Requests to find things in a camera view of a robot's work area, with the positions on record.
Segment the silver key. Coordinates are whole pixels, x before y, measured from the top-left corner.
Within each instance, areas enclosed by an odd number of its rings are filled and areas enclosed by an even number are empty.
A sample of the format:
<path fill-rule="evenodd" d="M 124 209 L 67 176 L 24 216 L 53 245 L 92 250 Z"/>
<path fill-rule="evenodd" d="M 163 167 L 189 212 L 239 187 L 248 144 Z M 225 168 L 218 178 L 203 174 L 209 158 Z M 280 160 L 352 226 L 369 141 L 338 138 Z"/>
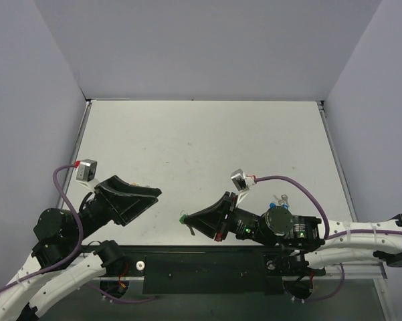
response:
<path fill-rule="evenodd" d="M 188 225 L 188 228 L 189 228 L 191 235 L 195 236 L 195 232 L 194 232 L 193 228 L 190 225 Z"/>

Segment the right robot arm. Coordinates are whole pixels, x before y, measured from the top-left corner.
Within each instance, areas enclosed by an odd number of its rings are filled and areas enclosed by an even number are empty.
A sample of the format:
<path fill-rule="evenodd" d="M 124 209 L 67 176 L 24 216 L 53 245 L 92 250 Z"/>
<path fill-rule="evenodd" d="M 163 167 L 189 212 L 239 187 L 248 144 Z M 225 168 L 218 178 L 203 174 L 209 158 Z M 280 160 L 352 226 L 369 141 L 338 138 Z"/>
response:
<path fill-rule="evenodd" d="M 273 205 L 256 215 L 239 207 L 239 195 L 226 192 L 212 206 L 183 215 L 180 222 L 216 242 L 231 233 L 239 240 L 280 249 L 294 274 L 352 261 L 402 268 L 402 214 L 378 223 L 325 221 Z"/>

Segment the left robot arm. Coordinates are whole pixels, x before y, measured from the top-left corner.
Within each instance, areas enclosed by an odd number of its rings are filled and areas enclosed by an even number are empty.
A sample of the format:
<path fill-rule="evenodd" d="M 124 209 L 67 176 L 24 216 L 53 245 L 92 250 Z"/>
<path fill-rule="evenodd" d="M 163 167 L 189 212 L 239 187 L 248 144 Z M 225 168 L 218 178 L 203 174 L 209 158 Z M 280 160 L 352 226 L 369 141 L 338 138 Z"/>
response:
<path fill-rule="evenodd" d="M 0 292 L 0 320 L 38 320 L 55 303 L 94 278 L 125 274 L 128 260 L 114 240 L 100 242 L 76 265 L 81 241 L 109 222 L 125 226 L 152 207 L 159 188 L 131 185 L 114 175 L 105 181 L 78 179 L 89 193 L 76 215 L 65 209 L 46 209 L 33 231 L 38 243 Z"/>

